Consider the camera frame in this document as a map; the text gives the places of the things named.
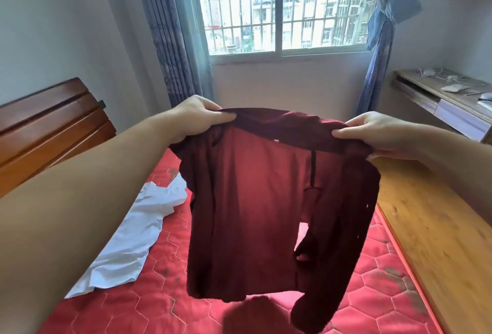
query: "white cloth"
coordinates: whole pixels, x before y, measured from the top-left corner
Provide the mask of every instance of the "white cloth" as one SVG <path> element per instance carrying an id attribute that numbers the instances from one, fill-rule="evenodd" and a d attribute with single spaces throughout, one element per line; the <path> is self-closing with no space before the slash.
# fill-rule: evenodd
<path id="1" fill-rule="evenodd" d="M 65 299 L 133 282 L 144 267 L 150 247 L 162 230 L 162 220 L 187 197 L 186 182 L 178 174 L 167 188 L 146 183 L 108 244 L 72 287 Z"/>

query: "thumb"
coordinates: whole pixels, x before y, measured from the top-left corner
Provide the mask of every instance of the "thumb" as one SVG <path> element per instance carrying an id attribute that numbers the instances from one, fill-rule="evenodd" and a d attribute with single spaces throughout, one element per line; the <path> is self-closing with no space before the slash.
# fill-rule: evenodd
<path id="1" fill-rule="evenodd" d="M 211 125 L 228 123 L 235 120 L 237 116 L 235 113 L 224 113 L 220 111 L 210 111 L 210 114 L 212 116 Z"/>
<path id="2" fill-rule="evenodd" d="M 342 129 L 335 129 L 332 131 L 332 135 L 338 139 L 363 139 L 363 132 L 365 126 L 357 127 L 345 127 Z"/>

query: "metal grille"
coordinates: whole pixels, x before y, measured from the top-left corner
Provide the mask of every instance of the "metal grille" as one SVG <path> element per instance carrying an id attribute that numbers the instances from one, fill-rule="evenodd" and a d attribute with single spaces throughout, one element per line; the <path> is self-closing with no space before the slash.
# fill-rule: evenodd
<path id="1" fill-rule="evenodd" d="M 211 55 L 282 49 L 361 45 L 375 0 L 283 0 L 283 22 L 275 24 L 275 0 L 200 0 Z"/>

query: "gray curtain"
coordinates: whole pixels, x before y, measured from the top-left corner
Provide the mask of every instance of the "gray curtain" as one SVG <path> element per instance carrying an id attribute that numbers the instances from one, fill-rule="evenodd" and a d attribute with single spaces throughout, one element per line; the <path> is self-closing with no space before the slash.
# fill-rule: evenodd
<path id="1" fill-rule="evenodd" d="M 373 50 L 356 115 L 376 110 L 388 69 L 395 25 L 412 18 L 422 10 L 419 0 L 377 0 L 367 23 L 367 48 Z"/>
<path id="2" fill-rule="evenodd" d="M 142 0 L 171 106 L 215 99 L 200 0 Z"/>

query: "hand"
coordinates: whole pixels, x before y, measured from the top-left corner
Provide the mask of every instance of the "hand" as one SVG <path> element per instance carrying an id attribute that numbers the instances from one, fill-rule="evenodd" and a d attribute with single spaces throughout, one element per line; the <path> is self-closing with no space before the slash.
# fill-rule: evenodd
<path id="1" fill-rule="evenodd" d="M 418 124 L 370 111 L 347 122 L 349 127 L 333 131 L 339 139 L 359 139 L 374 148 L 369 159 L 377 156 L 412 159 L 408 145 Z"/>
<path id="2" fill-rule="evenodd" d="M 215 124 L 227 123 L 236 118 L 234 113 L 217 110 L 220 110 L 220 106 L 216 103 L 194 95 L 166 112 L 172 116 L 173 130 L 176 132 L 173 143 L 182 141 L 186 136 L 205 132 Z"/>

